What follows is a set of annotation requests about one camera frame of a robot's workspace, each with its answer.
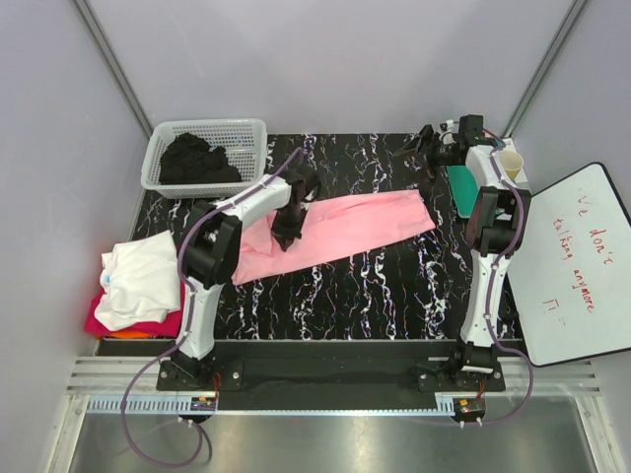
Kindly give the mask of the pink t shirt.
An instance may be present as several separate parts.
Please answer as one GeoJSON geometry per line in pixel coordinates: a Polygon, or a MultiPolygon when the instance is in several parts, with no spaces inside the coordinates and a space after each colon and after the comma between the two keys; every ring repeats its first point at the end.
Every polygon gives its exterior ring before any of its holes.
{"type": "Polygon", "coordinates": [[[302,237],[282,250],[272,236],[275,212],[242,237],[235,285],[292,273],[417,237],[433,230],[416,190],[356,194],[316,201],[308,208],[302,237]]]}

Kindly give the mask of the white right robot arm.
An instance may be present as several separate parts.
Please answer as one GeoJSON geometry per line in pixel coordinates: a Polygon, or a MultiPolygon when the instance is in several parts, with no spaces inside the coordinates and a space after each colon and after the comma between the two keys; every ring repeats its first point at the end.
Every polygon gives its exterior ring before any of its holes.
{"type": "Polygon", "coordinates": [[[518,188],[500,163],[506,143],[484,127],[484,118],[467,114],[436,130],[426,124],[400,153],[414,153],[434,181],[439,168],[465,166],[478,187],[466,227],[472,257],[467,313],[448,360],[416,367],[422,391],[504,389],[498,356],[506,354],[497,323],[504,281],[522,245],[531,193],[518,188]]]}

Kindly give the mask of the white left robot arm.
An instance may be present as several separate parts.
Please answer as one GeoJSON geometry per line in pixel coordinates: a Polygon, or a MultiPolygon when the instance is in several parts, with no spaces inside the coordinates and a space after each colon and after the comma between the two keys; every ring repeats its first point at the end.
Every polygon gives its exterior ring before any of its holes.
{"type": "Polygon", "coordinates": [[[197,207],[198,219],[179,249],[182,320],[174,346],[161,359],[161,381],[193,390],[219,384],[213,361],[215,321],[222,291],[236,273],[245,231],[274,213],[270,234],[287,251],[302,237],[307,205],[320,188],[316,172],[285,170],[264,175],[234,197],[197,207]]]}

